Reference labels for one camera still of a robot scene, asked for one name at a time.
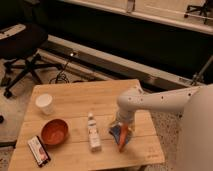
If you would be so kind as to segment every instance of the white cup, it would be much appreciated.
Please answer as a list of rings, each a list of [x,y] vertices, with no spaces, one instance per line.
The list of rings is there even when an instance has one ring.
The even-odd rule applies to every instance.
[[[36,98],[35,103],[44,114],[49,115],[53,113],[52,101],[53,98],[50,94],[42,94]]]

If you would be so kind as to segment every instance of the small bottle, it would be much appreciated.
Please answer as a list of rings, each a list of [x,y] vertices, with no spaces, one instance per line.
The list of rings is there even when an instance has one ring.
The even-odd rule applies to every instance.
[[[88,114],[88,134],[89,134],[89,143],[90,149],[92,152],[101,150],[101,140],[98,134],[98,129],[96,121],[93,114],[90,112]]]

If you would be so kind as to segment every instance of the gray floor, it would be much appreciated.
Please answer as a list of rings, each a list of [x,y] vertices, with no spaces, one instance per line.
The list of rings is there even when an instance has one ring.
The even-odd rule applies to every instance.
[[[0,78],[3,77],[4,67],[0,61]],[[50,78],[54,77],[58,71],[55,69],[42,70],[39,75],[44,83],[48,83]],[[67,73],[70,81],[79,80],[76,75]],[[24,113],[30,98],[34,82],[31,76],[25,77],[13,89],[15,95],[12,99],[6,99],[3,96],[4,88],[0,88],[0,114],[4,115],[5,122],[0,124],[0,142],[16,140],[23,121]],[[175,165],[176,144],[178,137],[179,118],[177,115],[169,113],[159,113],[151,111],[153,122],[155,124],[157,134],[159,136],[166,162],[161,165],[148,166],[146,171],[172,171]],[[0,171],[6,171],[12,148],[0,148]],[[139,167],[124,170],[138,170]]]

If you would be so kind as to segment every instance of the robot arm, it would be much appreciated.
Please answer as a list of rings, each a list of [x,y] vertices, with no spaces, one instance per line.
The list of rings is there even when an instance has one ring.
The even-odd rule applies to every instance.
[[[117,99],[119,110],[117,121],[132,123],[138,109],[181,112],[188,100],[201,86],[161,93],[144,94],[140,86],[134,86],[123,92]]]

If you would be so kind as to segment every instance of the black office chair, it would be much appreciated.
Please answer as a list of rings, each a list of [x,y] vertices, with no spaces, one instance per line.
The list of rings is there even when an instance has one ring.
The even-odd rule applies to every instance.
[[[16,25],[15,27],[0,32],[0,59],[9,60],[4,63],[5,73],[11,73],[12,69],[22,70],[6,86],[4,96],[7,98],[12,96],[10,89],[26,74],[31,73],[33,78],[41,84],[42,82],[35,70],[47,67],[62,68],[60,64],[41,62],[36,64],[37,61],[42,61],[41,56],[38,53],[36,54],[37,48],[48,38],[48,34],[41,27],[32,23]],[[25,65],[14,65],[15,62],[20,60],[23,60]]]
[[[184,15],[184,18],[187,18],[189,13],[199,11],[200,16],[204,16],[204,24],[206,24],[207,21],[207,13],[211,12],[213,8],[213,0],[206,0],[206,2],[203,4],[203,6],[197,6],[197,5],[188,5],[187,11]]]

